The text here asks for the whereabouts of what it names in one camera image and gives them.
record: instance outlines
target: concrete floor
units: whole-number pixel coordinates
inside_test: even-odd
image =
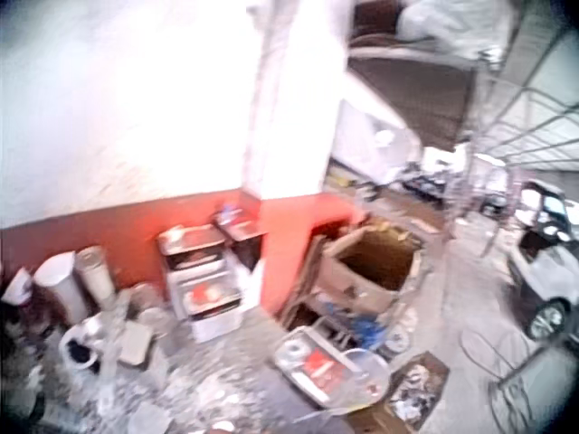
[[[501,237],[497,248],[485,259],[479,258],[493,225],[476,214],[470,216],[468,225],[458,226],[456,240],[449,244],[414,305],[419,325],[413,348],[392,363],[397,369],[412,356],[430,351],[451,368],[442,399],[421,433],[500,432],[487,392],[494,378],[466,357],[460,348],[461,333],[471,353],[498,374],[507,373],[508,368],[498,365],[497,356],[470,331],[484,335],[513,364],[525,359],[527,345],[531,350],[536,347],[523,336],[509,301],[513,289],[505,267],[508,240]],[[577,372],[572,354],[553,350],[524,374],[538,425],[548,421],[568,396]]]

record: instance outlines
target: white wall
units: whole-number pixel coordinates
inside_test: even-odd
[[[4,227],[242,184],[261,50],[236,0],[39,0],[2,17]]]

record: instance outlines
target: car tire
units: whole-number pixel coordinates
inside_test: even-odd
[[[528,322],[525,334],[533,341],[552,339],[563,331],[568,312],[561,301],[549,301],[541,305]]]

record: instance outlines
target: white car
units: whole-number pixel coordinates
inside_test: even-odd
[[[548,239],[555,234],[549,228],[553,226],[527,231],[508,254],[510,274],[520,289],[519,307],[526,316],[525,332],[533,340],[561,332],[579,306],[579,241],[553,245]],[[579,334],[571,337],[579,343]]]

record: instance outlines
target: cable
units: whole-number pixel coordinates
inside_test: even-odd
[[[507,332],[503,334],[503,336],[501,336],[500,339],[498,340],[497,346],[495,346],[491,344],[483,334],[471,329],[465,329],[460,334],[460,341],[459,341],[460,348],[462,349],[462,352],[467,356],[467,358],[471,362],[476,364],[485,373],[489,374],[490,376],[498,380],[496,383],[492,383],[491,386],[489,387],[489,399],[493,419],[495,420],[495,423],[497,424],[497,427],[502,434],[507,434],[508,432],[525,433],[528,431],[529,428],[531,428],[531,424],[533,422],[533,412],[531,409],[531,404],[527,395],[527,391],[525,390],[523,381],[520,378],[517,378],[516,382],[511,383],[507,388],[499,386],[499,382],[504,379],[503,376],[500,375],[499,373],[493,372],[493,370],[490,367],[483,364],[480,360],[478,360],[475,356],[473,356],[469,352],[467,348],[468,346],[465,344],[465,336],[467,336],[468,334],[477,336],[478,339],[482,341],[496,355],[495,363],[499,363],[500,361],[502,361],[511,369],[511,371],[514,371],[515,367],[513,366],[513,364],[509,360],[507,360],[507,358],[503,356],[503,354],[501,354],[500,351],[497,349],[497,347],[501,347],[506,337],[509,335],[513,335],[513,333],[514,332]],[[528,358],[530,353],[528,343],[524,338],[521,338],[521,342],[523,342],[525,345],[525,348],[527,350],[526,358]],[[502,399],[506,404],[510,430],[506,430],[503,427],[503,424],[499,421],[497,410],[493,405],[494,403],[497,402],[496,399],[499,398]],[[521,408],[520,403],[517,401],[518,399],[522,399],[522,401],[524,402],[525,405],[524,409]]]

